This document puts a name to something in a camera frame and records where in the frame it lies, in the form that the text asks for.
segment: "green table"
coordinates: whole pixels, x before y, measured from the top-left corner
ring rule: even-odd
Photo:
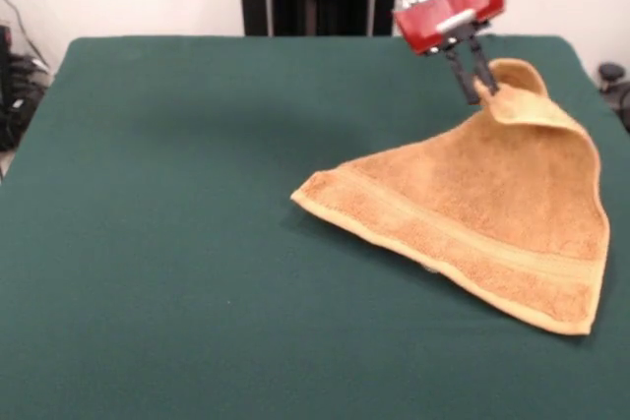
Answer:
[[[401,39],[72,44],[0,189],[0,418],[625,419],[630,143],[573,49],[612,225],[595,332],[535,330],[298,209],[313,171],[473,113]]]

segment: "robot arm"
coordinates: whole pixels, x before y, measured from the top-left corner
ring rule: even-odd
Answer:
[[[491,93],[496,93],[497,83],[475,36],[503,12],[504,5],[505,0],[403,0],[402,9],[394,12],[394,18],[417,54],[444,52],[467,101],[478,104],[473,76],[464,70],[454,48],[461,42],[469,45],[474,73]]]

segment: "black cable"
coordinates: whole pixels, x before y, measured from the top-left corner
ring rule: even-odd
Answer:
[[[35,46],[35,44],[31,41],[31,38],[29,37],[29,34],[27,33],[27,29],[24,26],[24,21],[22,20],[22,14],[20,13],[20,10],[18,9],[18,7],[13,2],[11,2],[11,0],[3,0],[3,1],[5,4],[9,6],[11,10],[13,10],[13,13],[18,19],[18,27],[20,27],[20,31],[22,32],[22,35],[27,41],[27,44],[31,48],[32,52],[35,54],[35,56],[37,56],[39,61],[41,61],[44,64],[44,66],[46,66],[46,68],[49,68],[50,66],[48,66],[48,63],[43,58],[43,55],[39,51],[39,48],[37,48],[37,46]]]

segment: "towel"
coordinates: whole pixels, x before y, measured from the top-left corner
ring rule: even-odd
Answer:
[[[479,111],[464,123],[315,172],[291,198],[516,319],[588,334],[609,241],[599,153],[533,65],[490,68],[499,91],[475,80]]]

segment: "red gripper housing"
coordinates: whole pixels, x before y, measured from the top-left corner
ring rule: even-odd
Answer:
[[[505,0],[424,0],[395,12],[394,18],[411,49],[422,54],[442,45],[448,32],[439,26],[449,19],[473,10],[472,20],[482,23],[501,14],[504,6]]]

